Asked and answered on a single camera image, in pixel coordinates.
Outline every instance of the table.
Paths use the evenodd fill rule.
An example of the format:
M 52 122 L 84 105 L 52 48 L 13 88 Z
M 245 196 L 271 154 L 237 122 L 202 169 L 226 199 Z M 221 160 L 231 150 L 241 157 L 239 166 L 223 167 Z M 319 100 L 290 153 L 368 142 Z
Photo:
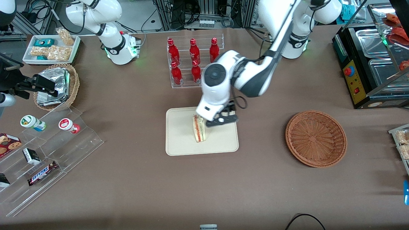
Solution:
M 284 229 L 296 213 L 315 215 L 327 229 L 408 229 L 402 184 L 407 179 L 388 130 L 409 123 L 400 108 L 354 110 L 331 39 L 339 26 L 314 28 L 304 54 L 283 59 L 268 91 L 238 110 L 239 150 L 196 156 L 165 153 L 165 114 L 196 106 L 200 89 L 172 89 L 166 38 L 219 33 L 148 34 L 140 59 L 113 64 L 97 37 L 83 37 L 75 68 L 81 85 L 74 106 L 106 142 L 1 229 Z M 261 40 L 225 29 L 226 50 L 258 57 Z M 31 76 L 45 67 L 26 65 Z M 337 165 L 316 169 L 288 150 L 284 130 L 304 110 L 333 116 L 348 138 Z M 19 119 L 46 111 L 18 98 L 1 118 L 19 133 Z M 291 229 L 319 229 L 310 217 Z

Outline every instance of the red switch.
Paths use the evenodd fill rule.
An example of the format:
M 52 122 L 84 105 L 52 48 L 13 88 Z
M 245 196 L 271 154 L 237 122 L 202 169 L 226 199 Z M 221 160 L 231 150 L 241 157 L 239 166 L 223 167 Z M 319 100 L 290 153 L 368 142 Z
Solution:
M 351 73 L 352 73 L 352 69 L 351 69 L 351 68 L 346 68 L 346 69 L 344 70 L 344 74 L 345 74 L 346 76 L 349 76 Z

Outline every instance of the metal container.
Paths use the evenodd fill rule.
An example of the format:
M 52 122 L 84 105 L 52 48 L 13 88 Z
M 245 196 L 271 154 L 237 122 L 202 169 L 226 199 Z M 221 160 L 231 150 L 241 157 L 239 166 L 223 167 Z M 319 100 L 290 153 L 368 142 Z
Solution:
M 396 74 L 395 66 L 390 58 L 372 59 L 368 62 L 368 65 L 378 86 L 390 76 Z M 393 92 L 402 90 L 409 90 L 409 81 L 407 79 L 395 80 L 382 91 Z
M 362 51 L 368 58 L 389 57 L 385 44 L 377 29 L 363 29 L 356 31 Z

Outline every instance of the snickers bar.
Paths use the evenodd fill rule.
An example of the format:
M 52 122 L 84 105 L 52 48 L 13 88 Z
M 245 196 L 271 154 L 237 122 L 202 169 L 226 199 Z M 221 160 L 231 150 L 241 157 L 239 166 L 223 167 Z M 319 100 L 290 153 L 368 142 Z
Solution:
M 43 179 L 46 175 L 48 175 L 51 171 L 53 171 L 56 168 L 58 168 L 58 165 L 55 163 L 55 161 L 53 161 L 52 163 L 47 165 L 47 167 L 45 167 L 44 169 L 39 171 L 36 175 L 31 177 L 31 179 L 28 179 L 27 180 L 28 185 L 32 186 L 33 184 L 37 183 L 37 181 Z

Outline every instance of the aluminum foil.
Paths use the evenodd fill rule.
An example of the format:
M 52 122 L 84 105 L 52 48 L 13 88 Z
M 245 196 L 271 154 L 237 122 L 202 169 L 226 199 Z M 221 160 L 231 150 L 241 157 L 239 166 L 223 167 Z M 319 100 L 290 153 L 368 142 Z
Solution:
M 37 103 L 41 106 L 50 106 L 61 104 L 69 97 L 70 91 L 70 73 L 65 68 L 53 68 L 44 70 L 39 75 L 53 81 L 55 90 L 58 92 L 57 97 L 53 97 L 45 92 L 38 92 Z

